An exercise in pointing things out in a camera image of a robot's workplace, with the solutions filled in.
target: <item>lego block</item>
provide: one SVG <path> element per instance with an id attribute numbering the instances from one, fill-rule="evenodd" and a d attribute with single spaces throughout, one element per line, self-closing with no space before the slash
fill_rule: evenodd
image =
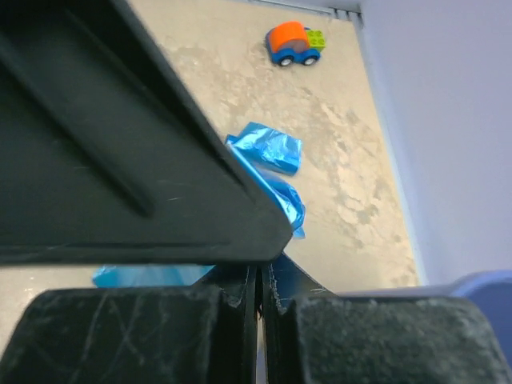
<path id="1" fill-rule="evenodd" d="M 307 38 L 310 42 L 310 48 L 315 48 L 318 52 L 326 47 L 326 40 L 323 37 L 323 33 L 320 30 L 307 30 Z"/>

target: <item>toy truck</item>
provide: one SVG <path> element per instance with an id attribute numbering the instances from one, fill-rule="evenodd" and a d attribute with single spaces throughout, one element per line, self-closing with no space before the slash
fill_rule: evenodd
<path id="1" fill-rule="evenodd" d="M 279 66 L 300 62 L 305 66 L 315 64 L 321 57 L 326 40 L 320 30 L 304 27 L 300 22 L 285 22 L 270 30 L 265 36 L 270 60 Z"/>

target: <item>crumpled blue plastic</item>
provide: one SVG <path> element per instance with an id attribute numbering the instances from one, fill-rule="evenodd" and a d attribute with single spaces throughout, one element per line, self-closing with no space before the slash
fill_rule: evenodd
<path id="1" fill-rule="evenodd" d="M 93 275 L 100 288 L 128 286 L 189 286 L 212 266 L 102 266 Z"/>
<path id="2" fill-rule="evenodd" d="M 294 175 L 301 166 L 302 140 L 269 126 L 250 122 L 233 146 L 249 161 L 268 170 Z"/>
<path id="3" fill-rule="evenodd" d="M 306 207 L 298 192 L 290 184 L 282 180 L 279 176 L 253 166 L 243 154 L 234 146 L 233 135 L 226 138 L 226 146 L 231 150 L 238 162 L 253 177 L 257 184 L 269 195 L 269 197 L 281 208 L 282 212 L 288 217 L 291 227 L 294 230 L 296 238 L 304 238 L 304 216 Z"/>

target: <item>orange cylinder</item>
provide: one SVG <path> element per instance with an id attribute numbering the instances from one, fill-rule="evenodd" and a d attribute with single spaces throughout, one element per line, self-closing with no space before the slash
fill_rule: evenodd
<path id="1" fill-rule="evenodd" d="M 291 48 L 298 54 L 310 47 L 304 26 L 300 22 L 284 22 L 276 26 L 269 34 L 272 52 Z"/>

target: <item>toy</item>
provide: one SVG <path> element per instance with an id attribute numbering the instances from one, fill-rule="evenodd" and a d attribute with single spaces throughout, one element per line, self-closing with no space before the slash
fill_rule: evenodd
<path id="1" fill-rule="evenodd" d="M 280 66 L 300 62 L 311 66 L 321 57 L 326 40 L 320 30 L 311 30 L 300 22 L 285 22 L 270 30 L 265 36 L 270 60 Z"/>

